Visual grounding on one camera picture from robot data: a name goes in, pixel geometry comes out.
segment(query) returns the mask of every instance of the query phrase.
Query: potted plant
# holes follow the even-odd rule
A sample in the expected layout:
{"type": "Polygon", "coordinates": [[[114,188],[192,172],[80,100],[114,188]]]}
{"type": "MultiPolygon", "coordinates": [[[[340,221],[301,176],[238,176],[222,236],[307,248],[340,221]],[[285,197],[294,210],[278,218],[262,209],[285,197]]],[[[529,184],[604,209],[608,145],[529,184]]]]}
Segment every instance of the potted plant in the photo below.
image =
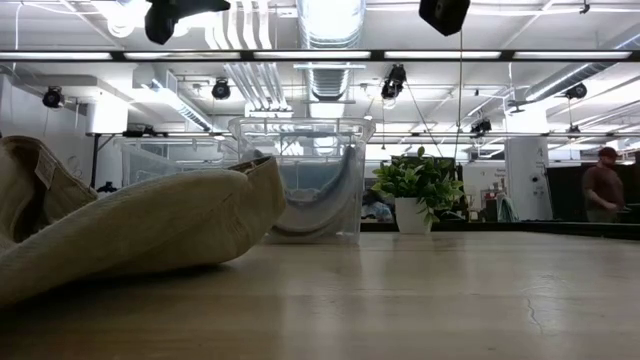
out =
{"type": "Polygon", "coordinates": [[[395,197],[396,221],[403,234],[421,234],[431,231],[440,219],[436,211],[451,210],[464,193],[462,181],[451,178],[451,161],[435,161],[424,156],[424,147],[418,157],[394,157],[390,165],[380,164],[373,171],[378,182],[373,190],[395,197]]]}

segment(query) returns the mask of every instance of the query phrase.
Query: man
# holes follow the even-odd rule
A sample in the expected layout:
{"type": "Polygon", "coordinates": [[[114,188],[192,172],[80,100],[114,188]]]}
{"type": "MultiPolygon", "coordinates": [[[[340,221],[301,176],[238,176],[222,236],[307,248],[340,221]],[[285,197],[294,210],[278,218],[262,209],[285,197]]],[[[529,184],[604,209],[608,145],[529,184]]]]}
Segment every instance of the man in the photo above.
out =
{"type": "Polygon", "coordinates": [[[624,207],[624,189],[613,170],[618,158],[615,149],[605,147],[598,152],[600,160],[582,177],[585,206],[589,222],[612,223],[624,207]]]}

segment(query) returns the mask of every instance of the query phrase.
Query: beige fabric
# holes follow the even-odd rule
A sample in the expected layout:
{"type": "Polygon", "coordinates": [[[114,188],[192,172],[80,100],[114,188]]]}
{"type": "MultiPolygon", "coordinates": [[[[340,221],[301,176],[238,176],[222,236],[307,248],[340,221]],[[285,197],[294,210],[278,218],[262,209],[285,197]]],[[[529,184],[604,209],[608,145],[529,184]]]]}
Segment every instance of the beige fabric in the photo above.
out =
{"type": "Polygon", "coordinates": [[[243,254],[285,206],[275,159],[252,164],[142,182],[46,227],[0,255],[0,306],[99,272],[166,271],[243,254]]]}
{"type": "Polygon", "coordinates": [[[98,196],[72,176],[40,140],[0,139],[0,234],[20,242],[98,196]],[[49,186],[36,176],[41,154],[50,159],[49,186]]]}

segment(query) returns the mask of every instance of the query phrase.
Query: green plant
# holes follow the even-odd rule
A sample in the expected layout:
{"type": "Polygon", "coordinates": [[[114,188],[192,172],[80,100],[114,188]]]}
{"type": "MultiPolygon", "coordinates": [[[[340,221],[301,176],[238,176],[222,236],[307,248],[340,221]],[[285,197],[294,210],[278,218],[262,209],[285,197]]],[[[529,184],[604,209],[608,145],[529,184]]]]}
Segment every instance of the green plant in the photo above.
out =
{"type": "Polygon", "coordinates": [[[380,164],[380,169],[373,171],[378,182],[372,189],[396,198],[416,198],[425,224],[431,224],[440,221],[435,211],[451,210],[464,193],[460,190],[462,181],[451,179],[451,161],[436,162],[424,152],[421,146],[418,157],[402,155],[394,157],[390,165],[380,164]]]}

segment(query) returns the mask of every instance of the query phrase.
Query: black speaker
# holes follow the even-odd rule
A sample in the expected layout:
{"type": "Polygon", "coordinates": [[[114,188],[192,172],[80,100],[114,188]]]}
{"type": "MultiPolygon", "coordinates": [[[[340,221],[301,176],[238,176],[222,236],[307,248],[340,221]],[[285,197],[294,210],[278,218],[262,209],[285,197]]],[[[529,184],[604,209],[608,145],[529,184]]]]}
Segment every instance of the black speaker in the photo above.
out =
{"type": "Polygon", "coordinates": [[[421,0],[420,17],[444,36],[462,30],[470,0],[421,0]]]}

